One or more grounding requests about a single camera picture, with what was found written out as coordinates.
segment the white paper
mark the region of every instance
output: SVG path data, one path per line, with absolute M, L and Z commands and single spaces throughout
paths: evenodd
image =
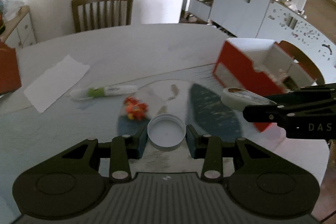
M 46 70 L 23 93 L 37 111 L 42 113 L 76 84 L 89 68 L 89 65 L 83 65 L 67 55 Z

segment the orange toy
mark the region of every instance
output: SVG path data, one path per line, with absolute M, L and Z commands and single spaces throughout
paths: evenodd
M 127 117 L 130 120 L 137 119 L 138 121 L 146 117 L 146 112 L 148 111 L 148 105 L 145 103 L 140 103 L 139 100 L 134 97 L 127 97 L 124 101 L 126 105 Z

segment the chair backrest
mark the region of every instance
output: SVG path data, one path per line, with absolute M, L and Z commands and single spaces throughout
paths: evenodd
M 132 5 L 133 0 L 72 0 L 75 30 L 82 32 L 130 25 Z

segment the red box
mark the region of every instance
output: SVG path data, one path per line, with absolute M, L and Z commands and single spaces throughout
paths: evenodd
M 217 80 L 228 88 L 242 88 L 261 96 L 291 90 L 284 79 L 301 88 L 324 84 L 315 64 L 294 45 L 270 39 L 229 38 L 224 42 L 213 70 Z M 255 123 L 264 131 L 271 123 Z
M 0 94 L 17 90 L 20 87 L 21 79 L 16 50 L 0 42 Z

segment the black cable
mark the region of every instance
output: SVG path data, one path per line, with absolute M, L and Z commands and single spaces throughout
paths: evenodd
M 324 219 L 322 219 L 322 220 L 321 220 L 321 223 L 327 221 L 329 218 L 331 218 L 331 217 L 332 217 L 333 215 L 335 215 L 335 214 L 336 214 L 336 210 L 333 211 L 330 215 L 328 215 L 328 216 L 325 217 Z

